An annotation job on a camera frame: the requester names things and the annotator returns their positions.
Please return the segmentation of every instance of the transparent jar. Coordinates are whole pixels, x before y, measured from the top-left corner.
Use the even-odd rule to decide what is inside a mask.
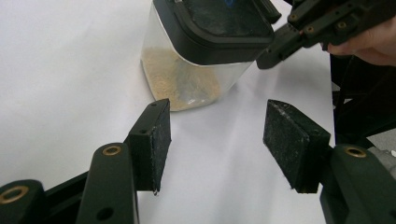
[[[253,61],[202,65],[186,60],[174,48],[152,4],[141,63],[154,98],[168,98],[172,111],[215,102],[233,86]]]

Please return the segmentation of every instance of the plastic container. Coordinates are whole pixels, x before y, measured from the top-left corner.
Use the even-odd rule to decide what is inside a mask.
[[[235,35],[234,24],[224,31],[223,22],[234,20],[235,15],[210,23],[218,21],[219,15],[207,13],[219,11],[202,12],[202,8],[205,3],[213,7],[213,1],[217,0],[154,0],[151,6],[141,62],[154,98],[169,98],[172,111],[218,100],[272,40],[273,30],[265,21],[260,25],[269,28],[264,26],[259,37],[247,36],[249,31]]]

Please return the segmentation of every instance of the white surface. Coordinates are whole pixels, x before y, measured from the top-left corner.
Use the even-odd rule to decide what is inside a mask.
[[[285,18],[290,8],[274,3]],[[149,6],[0,2],[0,186],[33,178],[49,189],[123,141],[153,101],[139,62]],[[139,193],[141,223],[324,223],[318,194],[290,190],[262,143],[269,98],[333,133],[328,54],[302,49],[266,71],[254,63],[225,98],[172,113],[163,188]]]

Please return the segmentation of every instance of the brown granules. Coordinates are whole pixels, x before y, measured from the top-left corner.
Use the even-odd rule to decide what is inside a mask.
[[[143,49],[141,60],[155,100],[169,98],[172,111],[208,105],[220,96],[211,67],[187,63],[171,49]]]

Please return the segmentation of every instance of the white table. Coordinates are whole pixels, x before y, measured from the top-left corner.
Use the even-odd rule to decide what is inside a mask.
[[[290,7],[274,1],[284,15]],[[140,66],[150,1],[0,3],[0,186],[45,189],[89,169],[154,101]],[[139,193],[149,223],[324,223],[318,194],[290,190],[262,143],[266,101],[295,105],[333,134],[329,56],[302,49],[254,63],[213,105],[171,114],[159,197]]]

